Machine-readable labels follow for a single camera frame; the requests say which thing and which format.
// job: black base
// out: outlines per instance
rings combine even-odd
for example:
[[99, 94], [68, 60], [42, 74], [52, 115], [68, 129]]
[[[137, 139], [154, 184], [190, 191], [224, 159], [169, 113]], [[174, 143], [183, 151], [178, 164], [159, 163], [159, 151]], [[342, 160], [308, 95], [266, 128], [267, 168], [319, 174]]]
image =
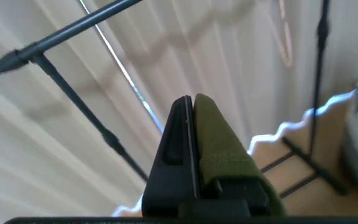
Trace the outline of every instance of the black base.
[[292, 156], [299, 156], [305, 163], [307, 163], [315, 173], [311, 176], [301, 180], [300, 182], [296, 183], [295, 185], [291, 186], [289, 189], [286, 189], [284, 192], [280, 194], [281, 198], [285, 198], [286, 196], [292, 194], [293, 192], [297, 191], [298, 189], [302, 188], [306, 184], [312, 182], [313, 180], [317, 179], [318, 177], [322, 177], [339, 195], [346, 195], [347, 189], [346, 187], [340, 183], [335, 177], [331, 176], [328, 171], [322, 168], [317, 162], [312, 160], [312, 158], [303, 153], [299, 147], [296, 147], [289, 139], [283, 137], [283, 143], [288, 146], [291, 150], [288, 154], [284, 155], [283, 157], [273, 161], [271, 164], [267, 165], [266, 167], [261, 169], [262, 173], [267, 172], [270, 169], [273, 169], [275, 166], [281, 164], [282, 162], [286, 161], [287, 159], [291, 158]]

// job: brown floor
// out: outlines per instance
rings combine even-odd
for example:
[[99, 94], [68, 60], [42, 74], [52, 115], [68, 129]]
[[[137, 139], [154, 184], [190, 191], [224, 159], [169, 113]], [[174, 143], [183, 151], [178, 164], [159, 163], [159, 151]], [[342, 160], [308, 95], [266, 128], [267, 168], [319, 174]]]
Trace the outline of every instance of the brown floor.
[[[358, 216], [358, 188], [345, 178], [339, 159], [348, 104], [334, 105], [319, 117], [313, 158], [338, 177], [349, 188], [349, 194], [344, 197], [338, 195], [322, 178], [318, 178], [284, 199], [290, 215]], [[287, 131], [284, 135], [298, 146], [307, 148], [309, 129], [310, 124], [306, 123], [302, 128]], [[253, 158], [262, 168], [287, 152], [288, 148], [280, 141], [262, 142], [255, 146]], [[299, 157], [292, 157], [265, 175], [276, 190], [282, 192], [312, 173]]]

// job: green cloth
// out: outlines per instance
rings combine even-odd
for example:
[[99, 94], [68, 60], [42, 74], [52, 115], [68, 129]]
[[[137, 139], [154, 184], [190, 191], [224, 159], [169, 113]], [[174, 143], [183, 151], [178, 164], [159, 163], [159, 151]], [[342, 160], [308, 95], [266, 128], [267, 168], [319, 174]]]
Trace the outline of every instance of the green cloth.
[[217, 177], [258, 178], [269, 197], [270, 214], [285, 215], [285, 207], [280, 196], [246, 153], [215, 102], [206, 95], [197, 94], [194, 110], [201, 158], [201, 179], [204, 185], [208, 185]]

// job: wooden floor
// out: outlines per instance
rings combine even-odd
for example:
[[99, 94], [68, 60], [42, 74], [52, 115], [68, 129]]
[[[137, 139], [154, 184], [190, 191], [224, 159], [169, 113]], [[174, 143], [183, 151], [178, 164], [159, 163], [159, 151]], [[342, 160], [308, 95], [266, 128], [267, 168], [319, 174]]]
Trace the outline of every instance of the wooden floor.
[[[338, 103], [319, 117], [313, 158], [341, 180], [349, 188], [349, 194], [344, 197], [338, 195], [322, 178], [318, 178], [284, 198], [290, 215], [358, 216], [358, 188], [345, 177], [339, 157], [348, 106], [349, 101]], [[283, 135], [307, 149], [309, 129], [310, 122], [305, 122], [301, 128], [285, 131]], [[253, 158], [262, 168], [288, 152], [289, 149], [280, 141], [259, 142], [255, 145]], [[293, 156], [267, 171], [265, 176], [278, 192], [282, 192], [312, 173], [299, 157]]]

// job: black strap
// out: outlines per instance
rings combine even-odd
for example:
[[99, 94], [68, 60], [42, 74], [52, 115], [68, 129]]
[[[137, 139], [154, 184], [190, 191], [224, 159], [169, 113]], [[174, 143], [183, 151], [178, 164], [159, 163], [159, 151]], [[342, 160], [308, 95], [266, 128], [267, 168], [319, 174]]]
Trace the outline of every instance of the black strap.
[[321, 19], [317, 28], [318, 36], [318, 53], [317, 53], [317, 64], [316, 64], [316, 80], [314, 82], [314, 96], [313, 96], [313, 117], [311, 122], [311, 133], [310, 133], [310, 151], [309, 155], [313, 155], [314, 148], [314, 139], [316, 135], [317, 128], [317, 109], [319, 101], [319, 91], [321, 85], [321, 71], [323, 69], [323, 54], [326, 47], [326, 40], [329, 33], [328, 25], [328, 6], [329, 0], [323, 0], [323, 5], [321, 7]]

